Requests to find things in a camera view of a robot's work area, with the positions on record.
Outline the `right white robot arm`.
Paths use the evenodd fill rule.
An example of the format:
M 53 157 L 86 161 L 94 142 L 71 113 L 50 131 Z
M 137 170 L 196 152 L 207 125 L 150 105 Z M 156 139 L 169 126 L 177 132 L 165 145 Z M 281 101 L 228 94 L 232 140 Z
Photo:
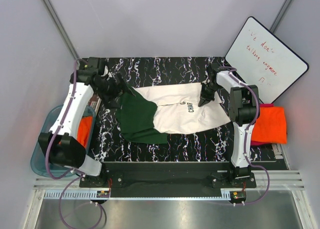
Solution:
M 233 151 L 226 181 L 239 187 L 251 179 L 250 147 L 255 122 L 260 115 L 259 89 L 238 79 L 231 66 L 211 63 L 207 69 L 208 79 L 201 83 L 198 106 L 215 100 L 215 92 L 224 89 L 229 93 L 228 116 L 234 127 Z

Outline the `white and green t-shirt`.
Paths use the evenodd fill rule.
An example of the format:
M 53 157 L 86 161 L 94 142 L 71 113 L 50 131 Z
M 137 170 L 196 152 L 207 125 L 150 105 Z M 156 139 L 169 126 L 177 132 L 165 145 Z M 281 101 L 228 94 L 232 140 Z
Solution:
M 169 134 L 189 135 L 218 128 L 231 120 L 219 95 L 199 106 L 202 85 L 158 85 L 131 88 L 119 98 L 115 116 L 123 138 L 132 143 L 166 144 Z

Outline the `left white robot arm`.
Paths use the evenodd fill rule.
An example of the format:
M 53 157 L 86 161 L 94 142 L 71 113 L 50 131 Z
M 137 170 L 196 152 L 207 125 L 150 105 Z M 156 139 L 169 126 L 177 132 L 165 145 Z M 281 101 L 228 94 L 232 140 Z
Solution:
M 87 104 L 97 94 L 107 109 L 118 109 L 116 100 L 124 93 L 132 94 L 120 73 L 108 75 L 107 59 L 103 57 L 79 58 L 70 76 L 70 85 L 59 116 L 48 132 L 40 133 L 38 143 L 44 154 L 46 172 L 57 180 L 50 165 L 58 165 L 68 172 L 90 176 L 97 187 L 108 182 L 106 167 L 88 156 L 76 139 Z

